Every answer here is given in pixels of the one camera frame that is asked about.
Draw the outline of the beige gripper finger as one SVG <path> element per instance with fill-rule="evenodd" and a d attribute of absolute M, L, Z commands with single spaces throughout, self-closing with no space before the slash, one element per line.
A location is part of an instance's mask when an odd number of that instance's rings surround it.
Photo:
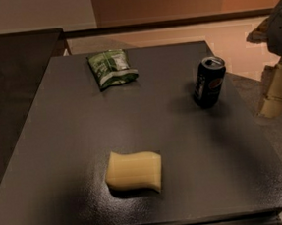
<path fill-rule="evenodd" d="M 260 96 L 259 116 L 276 118 L 282 113 L 282 58 L 274 67 L 264 67 Z"/>
<path fill-rule="evenodd" d="M 265 19 L 247 36 L 246 41 L 249 43 L 263 43 L 267 42 L 269 19 Z"/>

